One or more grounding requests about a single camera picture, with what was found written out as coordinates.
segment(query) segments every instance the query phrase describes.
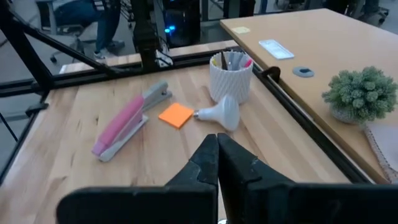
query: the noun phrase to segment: wooden table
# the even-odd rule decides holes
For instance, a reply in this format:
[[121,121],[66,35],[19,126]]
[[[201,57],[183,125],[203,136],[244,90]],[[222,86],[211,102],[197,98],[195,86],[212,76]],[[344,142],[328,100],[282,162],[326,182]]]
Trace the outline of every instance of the wooden table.
[[[173,50],[186,54],[223,49],[233,41]],[[133,62],[137,55],[109,63]],[[72,64],[63,70],[81,70]],[[108,122],[134,96],[160,79],[173,97],[146,112],[149,121],[107,163],[91,153]],[[0,188],[0,223],[54,223],[58,201],[86,186],[164,185],[188,161],[207,134],[224,132],[217,123],[191,119],[180,130],[157,116],[173,102],[192,108],[213,105],[208,66],[123,78],[51,91]],[[253,77],[248,102],[233,139],[297,182],[348,182],[263,84]],[[220,194],[219,217],[225,218]]]
[[[397,35],[327,9],[229,19],[221,25],[261,67],[280,67],[282,88],[371,178],[387,182],[362,130],[332,118],[321,93],[329,90],[331,77],[340,70],[362,70],[371,65],[397,81]],[[247,27],[250,32],[237,34],[232,31],[235,27]],[[259,45],[267,39],[275,39],[295,57],[276,60]],[[315,76],[294,75],[296,66],[309,67]],[[398,111],[377,122],[398,125]]]

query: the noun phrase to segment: white pencil holder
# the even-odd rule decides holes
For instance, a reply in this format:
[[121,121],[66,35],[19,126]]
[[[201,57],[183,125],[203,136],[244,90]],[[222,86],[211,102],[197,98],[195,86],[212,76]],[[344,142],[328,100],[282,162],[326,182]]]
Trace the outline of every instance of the white pencil holder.
[[226,63],[231,59],[235,63],[229,65],[229,69],[237,67],[237,70],[221,69],[221,53],[217,53],[210,59],[210,96],[215,102],[219,102],[225,95],[230,95],[241,104],[249,98],[250,78],[252,76],[253,63],[244,68],[251,58],[242,52],[224,52]]

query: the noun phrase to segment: potted plant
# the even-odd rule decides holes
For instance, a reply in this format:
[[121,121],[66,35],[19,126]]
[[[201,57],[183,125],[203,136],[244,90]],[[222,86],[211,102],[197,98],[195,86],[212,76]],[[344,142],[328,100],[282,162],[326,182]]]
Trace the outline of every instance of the potted plant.
[[362,72],[340,71],[329,86],[322,98],[330,104],[331,114],[344,123],[385,118],[397,104],[398,84],[375,67],[366,67]]

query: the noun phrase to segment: stapler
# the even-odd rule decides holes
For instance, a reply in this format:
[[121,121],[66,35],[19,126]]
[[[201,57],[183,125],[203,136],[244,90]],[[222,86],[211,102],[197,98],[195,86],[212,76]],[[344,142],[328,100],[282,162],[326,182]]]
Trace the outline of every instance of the stapler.
[[103,162],[111,160],[148,121],[143,112],[172,96],[167,87],[167,82],[160,81],[131,100],[107,125],[95,143],[92,153]]

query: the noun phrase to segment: white light bulb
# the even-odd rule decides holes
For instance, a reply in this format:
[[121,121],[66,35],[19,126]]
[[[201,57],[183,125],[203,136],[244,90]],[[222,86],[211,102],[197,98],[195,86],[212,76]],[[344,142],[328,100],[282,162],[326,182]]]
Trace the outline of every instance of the white light bulb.
[[196,110],[193,117],[204,121],[217,121],[228,131],[234,131],[238,128],[241,115],[238,102],[232,96],[225,95],[216,106]]

